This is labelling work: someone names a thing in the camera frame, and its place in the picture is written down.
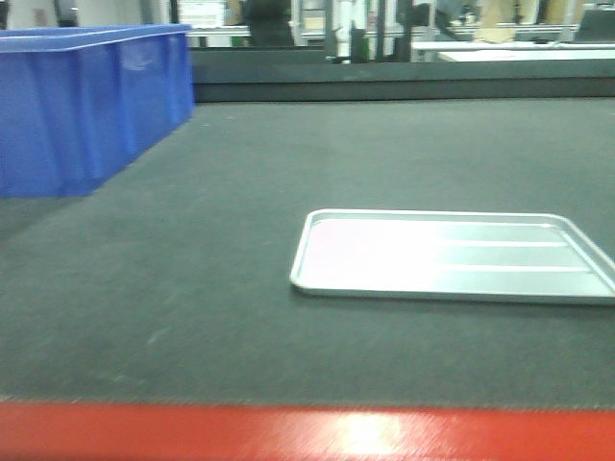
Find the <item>person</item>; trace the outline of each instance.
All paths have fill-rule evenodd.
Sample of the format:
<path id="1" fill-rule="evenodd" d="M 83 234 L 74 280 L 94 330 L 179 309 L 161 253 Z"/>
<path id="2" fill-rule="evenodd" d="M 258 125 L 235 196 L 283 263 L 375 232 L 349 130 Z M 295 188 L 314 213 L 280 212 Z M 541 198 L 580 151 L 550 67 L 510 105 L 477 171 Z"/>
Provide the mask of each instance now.
<path id="1" fill-rule="evenodd" d="M 9 7 L 9 0 L 0 0 L 0 31 L 4 31 L 8 27 Z"/>
<path id="2" fill-rule="evenodd" d="M 290 0 L 247 0 L 243 17 L 253 46 L 293 46 L 290 32 Z"/>

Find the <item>white table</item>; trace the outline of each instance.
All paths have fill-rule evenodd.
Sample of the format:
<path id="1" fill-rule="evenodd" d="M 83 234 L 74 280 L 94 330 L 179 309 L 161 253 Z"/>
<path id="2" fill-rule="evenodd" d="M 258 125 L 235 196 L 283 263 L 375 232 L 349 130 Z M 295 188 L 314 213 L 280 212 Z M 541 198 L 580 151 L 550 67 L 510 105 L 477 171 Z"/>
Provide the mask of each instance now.
<path id="1" fill-rule="evenodd" d="M 615 60 L 615 50 L 478 50 L 440 51 L 443 61 Z"/>

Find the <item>wall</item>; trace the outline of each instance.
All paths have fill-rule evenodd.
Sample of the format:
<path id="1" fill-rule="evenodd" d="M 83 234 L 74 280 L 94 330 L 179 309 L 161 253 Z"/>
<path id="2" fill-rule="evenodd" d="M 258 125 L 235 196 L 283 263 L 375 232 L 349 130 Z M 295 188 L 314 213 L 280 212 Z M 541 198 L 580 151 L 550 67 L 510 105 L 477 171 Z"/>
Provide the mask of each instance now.
<path id="1" fill-rule="evenodd" d="M 139 0 L 77 0 L 80 26 L 140 24 Z"/>
<path id="2" fill-rule="evenodd" d="M 169 22 L 167 0 L 77 0 L 80 26 Z"/>
<path id="3" fill-rule="evenodd" d="M 53 0 L 12 0 L 9 29 L 57 26 Z"/>

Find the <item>metal pole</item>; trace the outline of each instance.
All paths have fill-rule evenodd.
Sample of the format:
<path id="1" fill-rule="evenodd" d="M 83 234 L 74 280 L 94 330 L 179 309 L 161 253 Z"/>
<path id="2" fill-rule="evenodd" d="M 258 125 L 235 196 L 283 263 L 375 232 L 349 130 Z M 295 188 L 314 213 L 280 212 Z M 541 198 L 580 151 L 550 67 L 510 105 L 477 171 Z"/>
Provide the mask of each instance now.
<path id="1" fill-rule="evenodd" d="M 171 10 L 171 22 L 173 24 L 180 23 L 180 9 L 177 4 L 178 0 L 170 0 L 169 9 Z"/>
<path id="2" fill-rule="evenodd" d="M 325 0 L 325 56 L 337 56 L 335 32 L 333 31 L 333 0 Z"/>
<path id="3" fill-rule="evenodd" d="M 386 24 L 386 0 L 378 0 L 378 21 L 376 22 L 376 62 L 384 61 L 384 27 Z"/>

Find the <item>tray rim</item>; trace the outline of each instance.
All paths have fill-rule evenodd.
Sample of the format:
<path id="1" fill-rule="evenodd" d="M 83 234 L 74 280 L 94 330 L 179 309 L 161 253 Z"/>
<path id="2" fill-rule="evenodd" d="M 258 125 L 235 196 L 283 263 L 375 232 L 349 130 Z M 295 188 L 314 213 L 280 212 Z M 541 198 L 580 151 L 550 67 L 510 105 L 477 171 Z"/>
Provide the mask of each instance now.
<path id="1" fill-rule="evenodd" d="M 320 288 L 317 286 L 306 285 L 301 282 L 301 267 L 308 245 L 311 228 L 320 221 L 326 219 L 328 214 L 348 215 L 348 219 L 353 219 L 353 215 L 360 219 L 364 216 L 457 216 L 457 217 L 501 217 L 501 218 L 532 218 L 547 220 L 545 224 L 558 226 L 561 229 L 573 233 L 578 240 L 586 247 L 582 250 L 591 252 L 589 260 L 585 261 L 598 272 L 607 285 L 615 293 L 615 262 L 573 221 L 554 213 L 518 213 L 518 212 L 490 212 L 490 211 L 430 211 L 430 210 L 407 210 L 407 209 L 368 209 L 368 208 L 320 208 L 310 212 L 303 225 L 297 252 L 293 258 L 290 270 L 291 284 L 302 292 L 311 295 L 327 295 L 332 297 L 362 297 L 362 298 L 403 298 L 413 300 L 438 300 L 438 301 L 490 301 L 504 303 L 594 303 L 594 304 L 615 304 L 615 294 L 613 295 L 549 295 L 549 294 L 518 294 L 518 293 L 490 293 L 490 292 L 457 292 L 457 291 L 381 291 L 366 289 L 331 289 Z M 613 274 L 611 278 L 603 270 Z"/>

